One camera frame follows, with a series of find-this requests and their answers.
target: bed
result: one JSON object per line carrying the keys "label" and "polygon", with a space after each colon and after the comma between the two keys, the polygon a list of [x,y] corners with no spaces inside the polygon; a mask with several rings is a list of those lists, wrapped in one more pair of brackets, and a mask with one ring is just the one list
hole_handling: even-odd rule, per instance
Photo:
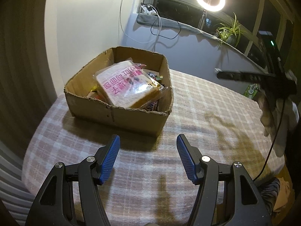
{"label": "bed", "polygon": [[[55,163],[74,164],[94,155],[112,134],[120,136],[121,148],[109,180],[99,186],[112,226],[187,222],[198,186],[187,179],[176,148],[178,134],[184,133],[203,155],[225,164],[240,161],[256,177],[271,145],[263,135],[258,104],[198,77],[174,70],[170,74],[173,110],[157,139],[76,119],[65,96],[59,96],[27,149],[22,171],[27,189],[36,195]],[[284,157],[272,151],[257,185],[276,176],[284,163]],[[220,184],[218,204],[222,196]],[[83,220],[76,183],[74,203],[78,219]]]}

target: potted plant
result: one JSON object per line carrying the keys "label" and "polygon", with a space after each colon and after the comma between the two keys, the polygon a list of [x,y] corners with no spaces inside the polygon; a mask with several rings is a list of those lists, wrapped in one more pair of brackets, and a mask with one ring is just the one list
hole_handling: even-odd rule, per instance
{"label": "potted plant", "polygon": [[228,16],[231,20],[231,25],[222,24],[222,27],[216,29],[218,37],[222,40],[220,45],[225,42],[230,44],[233,47],[236,47],[239,43],[240,37],[243,34],[238,25],[238,20],[236,14],[234,13],[234,20]]}

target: plastic bag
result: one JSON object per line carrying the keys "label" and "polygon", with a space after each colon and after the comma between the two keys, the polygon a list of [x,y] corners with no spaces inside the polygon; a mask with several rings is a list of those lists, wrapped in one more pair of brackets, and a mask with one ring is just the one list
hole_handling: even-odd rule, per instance
{"label": "plastic bag", "polygon": [[143,108],[161,98],[167,89],[132,60],[113,64],[95,73],[97,92],[106,102],[123,108]]}
{"label": "plastic bag", "polygon": [[138,67],[139,69],[144,69],[146,67],[145,64],[142,63],[135,63],[136,67]]}

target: cable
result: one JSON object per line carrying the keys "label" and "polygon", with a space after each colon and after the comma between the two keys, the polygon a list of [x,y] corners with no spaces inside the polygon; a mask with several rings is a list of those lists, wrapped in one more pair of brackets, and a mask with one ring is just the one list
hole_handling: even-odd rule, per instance
{"label": "cable", "polygon": [[161,20],[161,17],[160,17],[160,15],[159,15],[157,9],[156,9],[153,5],[149,5],[149,6],[152,7],[152,8],[155,10],[155,12],[156,12],[156,14],[157,14],[157,16],[158,16],[158,19],[159,19],[159,30],[158,30],[158,34],[157,34],[157,36],[156,36],[156,40],[155,40],[155,43],[154,43],[154,47],[153,47],[153,52],[154,52],[154,51],[156,51],[156,44],[157,44],[157,42],[158,42],[158,40],[159,40],[159,35],[160,35],[160,33],[161,33],[161,30],[162,30],[162,20]]}
{"label": "cable", "polygon": [[[149,3],[141,3],[141,6],[145,6],[146,8],[147,8],[147,5],[153,7],[152,4],[149,4]],[[158,8],[154,8],[154,7],[153,7],[153,9],[154,9],[155,11],[157,11],[158,14],[161,14]],[[157,36],[157,34],[154,34],[154,33],[152,32],[152,28],[153,28],[153,26],[154,26],[154,24],[155,24],[156,22],[157,22],[157,19],[154,21],[153,25],[151,26],[150,32],[151,32],[153,35],[156,35],[156,36]],[[180,34],[180,32],[181,32],[181,30],[182,30],[182,27],[181,27],[180,23],[179,23],[178,21],[177,21],[177,23],[178,23],[178,25],[179,25],[180,31],[178,32],[178,34],[177,34],[175,37],[169,38],[169,37],[165,37],[165,36],[162,36],[162,35],[159,35],[159,36],[160,36],[160,37],[163,37],[163,38],[166,38],[166,39],[169,39],[169,40],[175,39],[175,38]]]}
{"label": "cable", "polygon": [[139,42],[139,41],[136,41],[135,39],[131,38],[130,36],[128,36],[128,35],[124,32],[124,30],[123,30],[123,28],[122,28],[122,24],[121,24],[121,7],[122,7],[122,2],[123,2],[123,0],[120,1],[120,10],[119,10],[119,21],[120,21],[120,27],[121,27],[122,32],[123,32],[128,38],[130,38],[131,40],[133,40],[133,41],[135,41],[135,42],[137,42],[137,43],[141,43],[141,44],[147,44],[147,43],[150,43],[150,42],[152,42],[153,40],[155,40],[155,39],[153,39],[153,40],[150,40],[150,41],[148,41],[148,42]]}
{"label": "cable", "polygon": [[[156,34],[154,34],[154,33],[152,32],[152,28],[153,28],[155,22],[153,23],[153,25],[152,25],[151,28],[150,28],[150,32],[151,32],[153,35],[156,35]],[[165,37],[165,36],[162,36],[162,35],[159,35],[159,36],[161,36],[161,37],[163,37],[163,38],[166,38],[166,39],[169,39],[169,40],[175,39],[175,38],[180,34],[180,32],[181,32],[181,30],[182,30],[182,27],[181,27],[181,25],[180,25],[179,22],[178,22],[178,25],[179,25],[180,31],[178,32],[178,34],[177,34],[175,37],[173,37],[173,38],[168,38],[168,37]]]}
{"label": "cable", "polygon": [[280,126],[281,126],[281,121],[282,121],[282,117],[283,117],[283,113],[284,113],[284,105],[285,105],[285,99],[283,99],[283,106],[282,106],[282,110],[281,110],[280,121],[279,121],[279,124],[278,124],[278,128],[277,128],[277,131],[276,131],[276,135],[275,135],[274,140],[273,140],[273,142],[272,142],[270,151],[268,152],[268,156],[267,156],[267,158],[266,158],[266,160],[265,160],[265,163],[264,163],[264,165],[263,165],[263,168],[262,168],[261,172],[257,175],[256,178],[253,179],[253,182],[255,182],[255,180],[256,180],[257,178],[260,177],[260,175],[263,173],[263,170],[265,169],[265,166],[266,166],[266,164],[267,164],[267,162],[268,162],[268,158],[270,157],[270,154],[271,154],[271,152],[272,152],[274,143],[275,143],[275,141],[276,141],[277,134],[278,134],[279,129],[280,129]]}

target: open cardboard box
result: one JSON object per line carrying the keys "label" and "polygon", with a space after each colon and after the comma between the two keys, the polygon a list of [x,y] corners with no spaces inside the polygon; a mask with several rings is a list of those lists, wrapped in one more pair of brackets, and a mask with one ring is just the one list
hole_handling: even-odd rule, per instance
{"label": "open cardboard box", "polygon": [[[128,58],[132,58],[134,63],[145,64],[146,69],[163,76],[162,84],[169,89],[159,100],[158,111],[125,109],[86,97],[95,86],[95,72]],[[159,136],[173,106],[173,90],[166,58],[158,53],[132,47],[114,47],[98,55],[66,83],[64,93],[73,116],[152,137]]]}

